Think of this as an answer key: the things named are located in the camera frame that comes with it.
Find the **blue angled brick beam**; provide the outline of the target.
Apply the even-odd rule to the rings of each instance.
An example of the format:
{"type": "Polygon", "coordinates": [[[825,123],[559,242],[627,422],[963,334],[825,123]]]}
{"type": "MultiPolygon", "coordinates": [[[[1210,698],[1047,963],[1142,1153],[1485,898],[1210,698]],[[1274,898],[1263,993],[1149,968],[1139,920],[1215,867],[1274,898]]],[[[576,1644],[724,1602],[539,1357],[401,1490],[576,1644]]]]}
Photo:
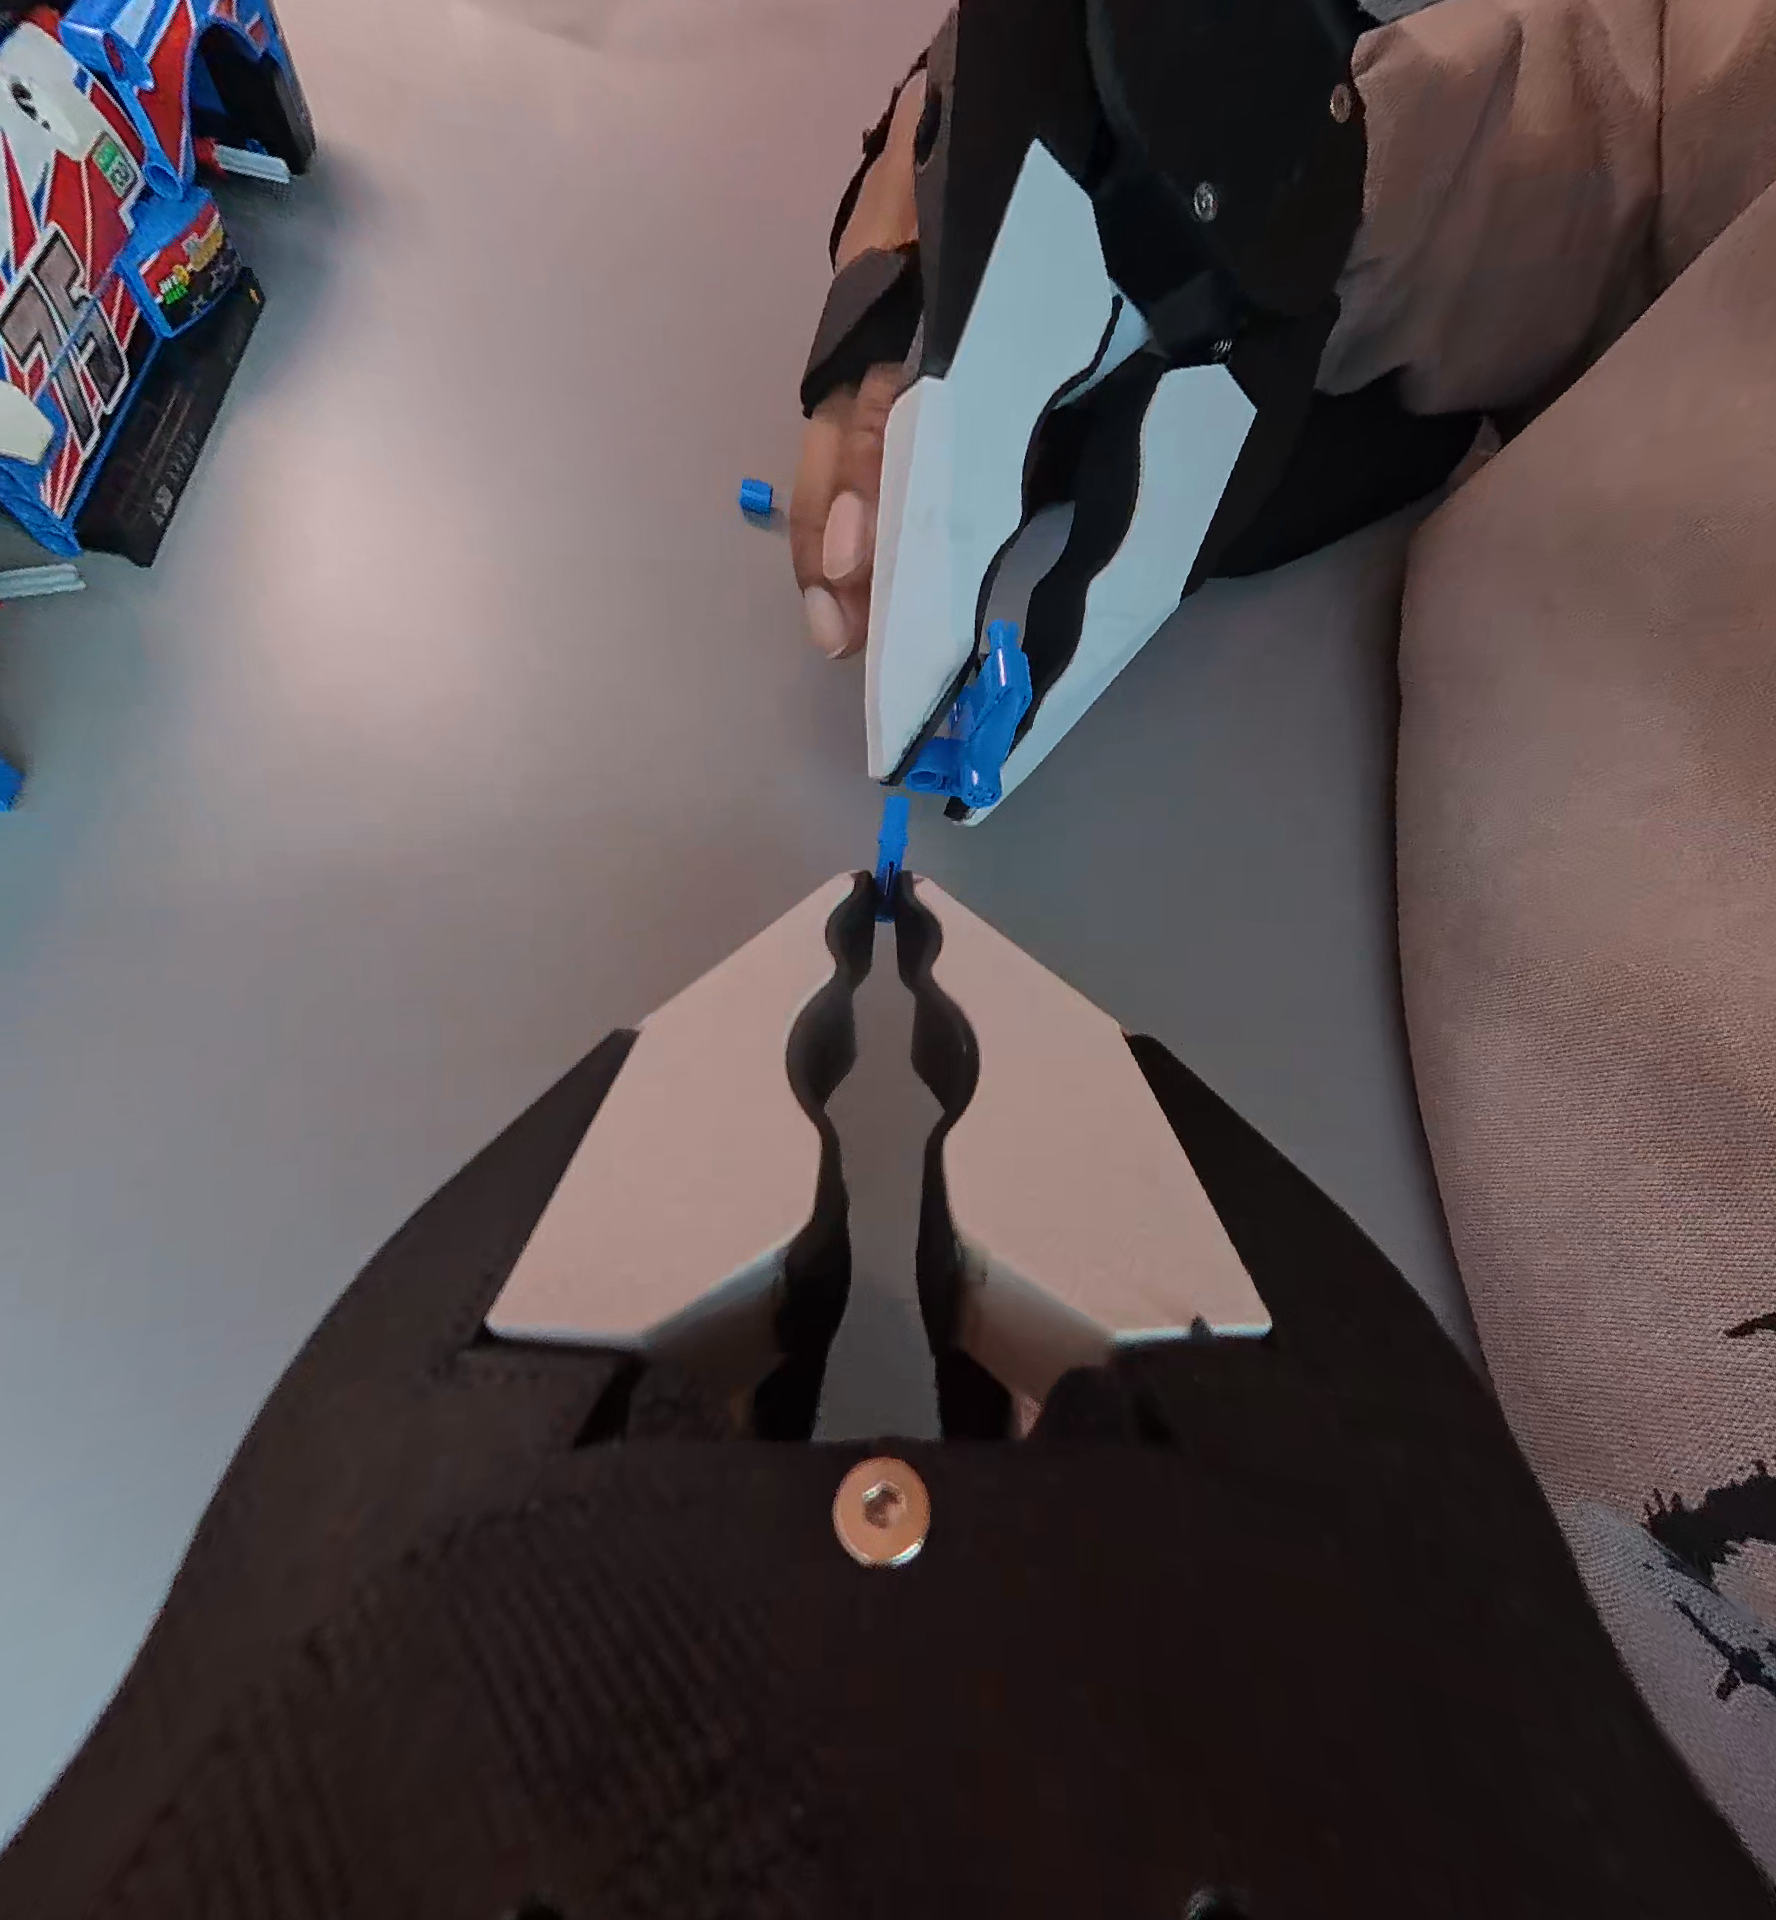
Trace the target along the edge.
{"type": "Polygon", "coordinates": [[[1003,769],[1032,702],[1021,627],[995,620],[973,682],[912,754],[900,784],[915,794],[946,798],[959,814],[992,810],[1003,798],[1003,769]]]}

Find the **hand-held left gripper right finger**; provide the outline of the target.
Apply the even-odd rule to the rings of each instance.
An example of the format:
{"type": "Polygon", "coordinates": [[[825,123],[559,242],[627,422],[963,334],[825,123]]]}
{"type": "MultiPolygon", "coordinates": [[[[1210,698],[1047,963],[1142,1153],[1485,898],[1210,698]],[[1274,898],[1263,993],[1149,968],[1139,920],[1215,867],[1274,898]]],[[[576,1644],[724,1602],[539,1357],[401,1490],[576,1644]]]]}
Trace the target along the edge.
{"type": "Polygon", "coordinates": [[[1126,1030],[935,880],[902,875],[910,1066],[938,1103],[917,1291],[947,1429],[1271,1312],[1126,1030]]]}

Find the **person's right hand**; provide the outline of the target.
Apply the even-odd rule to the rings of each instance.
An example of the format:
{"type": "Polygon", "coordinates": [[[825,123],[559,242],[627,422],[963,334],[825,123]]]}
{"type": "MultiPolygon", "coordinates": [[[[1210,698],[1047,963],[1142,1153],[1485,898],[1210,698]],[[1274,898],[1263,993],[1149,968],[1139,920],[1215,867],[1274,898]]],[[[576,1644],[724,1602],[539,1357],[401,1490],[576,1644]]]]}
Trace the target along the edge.
{"type": "MultiPolygon", "coordinates": [[[[900,84],[887,137],[864,172],[835,252],[835,270],[865,252],[894,252],[918,236],[915,133],[924,74],[900,84]]],[[[865,651],[871,617],[876,516],[885,431],[900,397],[900,361],[871,366],[833,390],[808,417],[790,499],[790,557],[804,620],[829,658],[865,651]]]]}

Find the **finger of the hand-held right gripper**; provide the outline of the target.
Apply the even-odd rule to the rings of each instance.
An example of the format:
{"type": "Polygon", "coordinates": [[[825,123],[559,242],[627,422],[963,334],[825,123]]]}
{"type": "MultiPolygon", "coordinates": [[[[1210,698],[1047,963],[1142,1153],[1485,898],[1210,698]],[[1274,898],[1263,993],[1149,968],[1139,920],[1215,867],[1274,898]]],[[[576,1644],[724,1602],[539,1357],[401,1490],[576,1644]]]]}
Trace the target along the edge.
{"type": "Polygon", "coordinates": [[[978,669],[981,594],[1021,528],[1039,422],[1127,354],[1130,310],[1091,199],[1035,138],[952,363],[923,372],[887,426],[865,674],[873,780],[900,784],[978,669]]]}
{"type": "Polygon", "coordinates": [[[1130,356],[1035,430],[1021,528],[981,606],[1017,623],[1033,692],[1000,769],[1005,794],[1177,610],[1254,419],[1226,366],[1130,356]]]}

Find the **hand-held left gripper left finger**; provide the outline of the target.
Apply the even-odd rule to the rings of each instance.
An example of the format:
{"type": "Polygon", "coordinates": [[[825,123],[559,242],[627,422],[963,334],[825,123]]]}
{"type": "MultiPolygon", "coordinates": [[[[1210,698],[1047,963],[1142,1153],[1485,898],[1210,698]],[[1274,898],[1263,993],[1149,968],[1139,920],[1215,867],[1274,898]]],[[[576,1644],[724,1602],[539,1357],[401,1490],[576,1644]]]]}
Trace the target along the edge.
{"type": "Polygon", "coordinates": [[[487,1342],[669,1369],[815,1435],[852,1290],[829,1106],[858,1057],[876,880],[841,874],[656,1006],[487,1309],[487,1342]]]}

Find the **person's beige sweatshirt torso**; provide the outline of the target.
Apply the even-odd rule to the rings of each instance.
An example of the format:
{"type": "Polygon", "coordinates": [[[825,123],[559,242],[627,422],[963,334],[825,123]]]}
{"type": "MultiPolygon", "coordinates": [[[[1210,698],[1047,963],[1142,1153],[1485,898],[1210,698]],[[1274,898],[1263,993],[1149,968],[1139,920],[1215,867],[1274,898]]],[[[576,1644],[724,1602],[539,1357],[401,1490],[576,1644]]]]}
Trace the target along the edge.
{"type": "Polygon", "coordinates": [[[1418,533],[1399,889],[1488,1369],[1776,1882],[1776,172],[1418,533]]]}

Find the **grey desk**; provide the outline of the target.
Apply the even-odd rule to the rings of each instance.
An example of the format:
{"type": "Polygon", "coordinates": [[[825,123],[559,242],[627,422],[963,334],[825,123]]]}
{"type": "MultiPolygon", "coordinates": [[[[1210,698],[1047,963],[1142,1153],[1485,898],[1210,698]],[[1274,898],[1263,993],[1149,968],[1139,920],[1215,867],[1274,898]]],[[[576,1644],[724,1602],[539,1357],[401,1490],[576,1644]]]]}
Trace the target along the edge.
{"type": "Polygon", "coordinates": [[[320,133],[154,567],[0,613],[0,1846],[370,1255],[876,847],[786,542],[943,4],[279,4],[320,133]]]}

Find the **brick race car model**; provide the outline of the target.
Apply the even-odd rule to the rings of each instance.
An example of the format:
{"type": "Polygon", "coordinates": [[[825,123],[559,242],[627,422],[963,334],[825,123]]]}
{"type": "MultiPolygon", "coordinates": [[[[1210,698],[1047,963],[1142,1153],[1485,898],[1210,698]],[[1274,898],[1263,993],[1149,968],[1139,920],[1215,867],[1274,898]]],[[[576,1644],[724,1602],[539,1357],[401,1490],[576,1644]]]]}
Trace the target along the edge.
{"type": "Polygon", "coordinates": [[[315,153],[270,1],[0,1],[0,608],[156,563],[265,309],[213,183],[315,153]]]}

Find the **person's right forearm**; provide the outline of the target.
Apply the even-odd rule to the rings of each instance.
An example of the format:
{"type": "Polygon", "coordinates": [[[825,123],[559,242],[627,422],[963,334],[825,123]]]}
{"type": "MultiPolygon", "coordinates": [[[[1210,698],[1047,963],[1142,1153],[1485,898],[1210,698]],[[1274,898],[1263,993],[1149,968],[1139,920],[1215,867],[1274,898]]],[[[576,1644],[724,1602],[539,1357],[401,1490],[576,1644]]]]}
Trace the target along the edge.
{"type": "Polygon", "coordinates": [[[1434,4],[1355,54],[1366,190],[1324,393],[1534,413],[1776,172],[1776,4],[1434,4]]]}

